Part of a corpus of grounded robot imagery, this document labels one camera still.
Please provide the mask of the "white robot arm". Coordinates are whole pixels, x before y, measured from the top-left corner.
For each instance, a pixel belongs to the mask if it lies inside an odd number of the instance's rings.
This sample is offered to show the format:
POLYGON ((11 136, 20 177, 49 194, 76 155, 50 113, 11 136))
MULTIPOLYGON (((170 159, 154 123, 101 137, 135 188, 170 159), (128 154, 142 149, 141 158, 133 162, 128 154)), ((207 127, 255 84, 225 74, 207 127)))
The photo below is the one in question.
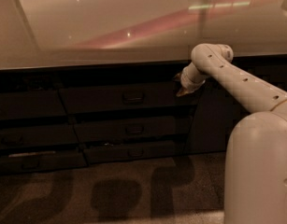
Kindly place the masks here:
POLYGON ((287 91, 231 64, 224 44, 199 44, 176 75, 179 96, 209 77, 250 114, 231 132, 225 160, 224 224, 287 224, 287 91))

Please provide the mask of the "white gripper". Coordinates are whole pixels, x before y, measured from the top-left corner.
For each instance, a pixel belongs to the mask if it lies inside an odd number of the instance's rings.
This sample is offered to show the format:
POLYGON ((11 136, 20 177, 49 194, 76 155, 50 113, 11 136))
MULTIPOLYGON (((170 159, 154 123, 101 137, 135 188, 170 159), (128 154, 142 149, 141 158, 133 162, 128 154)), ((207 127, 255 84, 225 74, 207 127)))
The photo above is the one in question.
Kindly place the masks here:
POLYGON ((200 72, 193 63, 186 66, 182 72, 173 76, 173 80, 180 82, 181 88, 176 93, 177 97, 189 95, 201 88, 208 75, 200 72))

